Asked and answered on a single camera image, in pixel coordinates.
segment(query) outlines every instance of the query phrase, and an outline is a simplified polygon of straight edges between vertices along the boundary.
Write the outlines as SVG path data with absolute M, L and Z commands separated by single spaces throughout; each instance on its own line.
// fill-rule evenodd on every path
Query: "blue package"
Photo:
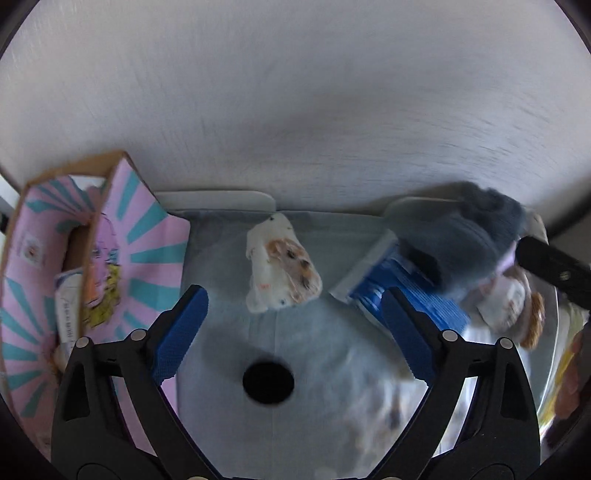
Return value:
M 382 295 L 398 287 L 413 308 L 426 313 L 439 330 L 462 333 L 470 317 L 453 300 L 434 293 L 434 286 L 398 250 L 398 238 L 387 231 L 368 254 L 331 290 L 345 303 L 355 303 L 365 316 L 387 329 L 402 349 L 414 376 L 430 383 L 434 374 L 426 343 L 417 341 L 412 320 L 400 310 L 398 318 L 384 319 Z

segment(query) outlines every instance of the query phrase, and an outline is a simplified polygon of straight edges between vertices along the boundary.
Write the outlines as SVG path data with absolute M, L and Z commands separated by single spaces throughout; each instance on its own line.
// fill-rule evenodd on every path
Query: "blue gripper pad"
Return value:
M 396 299 L 385 294 L 391 287 L 398 287 L 412 307 L 426 313 L 440 331 L 450 329 L 462 334 L 470 317 L 453 300 L 433 293 L 433 285 L 400 256 L 397 246 L 387 252 L 352 293 L 366 316 L 371 315 L 392 333 L 415 378 L 430 384 L 435 376 L 431 349 Z
M 200 288 L 176 318 L 172 327 L 169 328 L 154 356 L 152 378 L 157 385 L 176 374 L 199 327 L 207 316 L 208 307 L 207 291 L 205 288 Z
M 382 296 L 381 323 L 392 333 L 414 378 L 431 386 L 436 376 L 431 348 L 390 292 Z

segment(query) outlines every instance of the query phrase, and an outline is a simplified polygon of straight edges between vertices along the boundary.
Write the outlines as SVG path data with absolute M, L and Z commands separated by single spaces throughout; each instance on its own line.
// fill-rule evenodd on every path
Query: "toy packaging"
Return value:
M 46 172 L 23 189 L 2 256 L 0 367 L 9 406 L 46 457 L 60 370 L 76 339 L 123 340 L 172 308 L 188 237 L 189 222 L 158 204 L 124 152 Z M 113 380 L 134 441 L 150 451 Z M 175 379 L 162 388 L 175 408 Z
M 345 303 L 354 303 L 375 325 L 391 335 L 404 354 L 415 378 L 428 384 L 434 378 L 431 352 L 419 335 L 412 319 L 397 302 L 394 315 L 382 311 L 382 296 L 389 288 L 398 288 L 412 307 L 426 313 L 435 326 L 462 333 L 469 316 L 453 300 L 434 292 L 434 286 L 414 264 L 400 254 L 398 237 L 386 231 L 330 294 Z

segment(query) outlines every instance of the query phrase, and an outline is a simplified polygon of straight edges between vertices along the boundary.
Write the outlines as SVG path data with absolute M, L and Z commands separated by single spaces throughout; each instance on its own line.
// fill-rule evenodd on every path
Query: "white plush toy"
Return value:
M 315 299 L 322 280 L 290 221 L 274 213 L 246 235 L 246 257 L 252 261 L 246 306 L 252 313 L 282 309 Z

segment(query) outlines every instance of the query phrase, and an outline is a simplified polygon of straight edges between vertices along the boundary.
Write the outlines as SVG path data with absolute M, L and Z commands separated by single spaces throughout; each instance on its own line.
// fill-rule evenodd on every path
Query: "gray cloth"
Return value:
M 246 232 L 267 215 L 186 215 L 191 234 L 183 288 L 203 286 L 210 309 L 178 372 L 179 417 L 226 477 L 364 477 L 424 391 L 422 382 L 408 380 L 418 394 L 414 404 L 399 411 L 394 400 L 410 373 L 397 345 L 328 293 L 383 233 L 383 220 L 286 214 L 323 279 L 324 292 L 303 306 L 264 314 L 246 309 L 251 264 L 245 250 Z M 255 404 L 242 388 L 246 368 L 269 355 L 286 362 L 295 376 L 292 396 L 277 407 Z
M 442 294 L 470 289 L 493 273 L 525 221 L 522 206 L 493 189 L 466 182 L 459 200 L 454 211 L 417 220 L 401 235 L 402 253 Z

